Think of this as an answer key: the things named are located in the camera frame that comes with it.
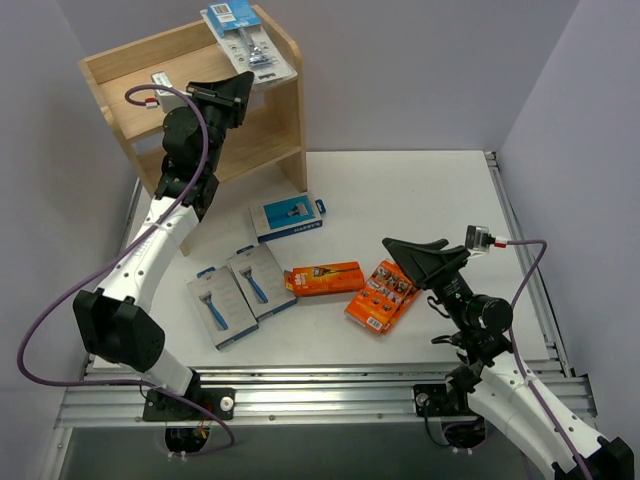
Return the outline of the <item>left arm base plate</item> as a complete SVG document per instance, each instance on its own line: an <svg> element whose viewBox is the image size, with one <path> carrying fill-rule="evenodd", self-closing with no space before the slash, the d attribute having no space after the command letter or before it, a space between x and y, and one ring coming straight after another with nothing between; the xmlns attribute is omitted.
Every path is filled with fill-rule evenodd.
<svg viewBox="0 0 640 480"><path fill-rule="evenodd" d="M158 389L146 392L142 413L145 422L187 422L210 419L210 412L220 420L234 417L236 390L228 387L205 388L193 399L168 395Z"/></svg>

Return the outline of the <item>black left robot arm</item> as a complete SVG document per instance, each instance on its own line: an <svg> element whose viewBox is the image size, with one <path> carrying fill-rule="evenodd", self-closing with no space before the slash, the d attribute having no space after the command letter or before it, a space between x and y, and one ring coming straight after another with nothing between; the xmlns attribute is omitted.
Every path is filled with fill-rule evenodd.
<svg viewBox="0 0 640 480"><path fill-rule="evenodd" d="M175 252L212 204L227 132L243 123L253 82L244 72L191 82L176 94L182 103L162 123L161 177L146 220L96 289L73 301L85 349L168 391L166 408L179 419L200 411L200 380L166 349L165 332L149 312Z"/></svg>

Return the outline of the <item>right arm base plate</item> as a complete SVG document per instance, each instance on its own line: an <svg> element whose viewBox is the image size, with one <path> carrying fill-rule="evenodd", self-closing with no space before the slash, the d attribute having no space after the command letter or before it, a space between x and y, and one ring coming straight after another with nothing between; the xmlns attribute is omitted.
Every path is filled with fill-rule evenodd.
<svg viewBox="0 0 640 480"><path fill-rule="evenodd" d="M445 383L414 384L415 413L422 418L475 417L465 400L451 393Z"/></svg>

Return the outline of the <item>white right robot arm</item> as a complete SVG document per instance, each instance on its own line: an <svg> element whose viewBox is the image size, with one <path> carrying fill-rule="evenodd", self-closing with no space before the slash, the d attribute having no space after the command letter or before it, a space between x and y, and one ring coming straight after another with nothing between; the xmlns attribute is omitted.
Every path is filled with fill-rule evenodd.
<svg viewBox="0 0 640 480"><path fill-rule="evenodd" d="M522 360L506 336L514 319L511 303L471 290L461 274L471 257L467 247L449 247L445 239L382 243L411 284L432 292L457 328L449 342L464 354L443 390L450 409L488 421L547 479L634 478L629 445L585 423Z"/></svg>

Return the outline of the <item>Gillette blue razor blister pack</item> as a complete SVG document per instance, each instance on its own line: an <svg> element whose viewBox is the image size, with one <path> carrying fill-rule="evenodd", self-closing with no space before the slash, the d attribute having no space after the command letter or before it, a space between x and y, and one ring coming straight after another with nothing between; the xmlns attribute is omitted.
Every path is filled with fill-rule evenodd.
<svg viewBox="0 0 640 480"><path fill-rule="evenodd" d="M254 91L266 91L296 79L296 70L284 60L273 45L258 41L255 45L266 57L267 63L251 63L249 50L242 40L223 41L219 49L226 55L238 74L245 72L254 74L252 87Z"/></svg>

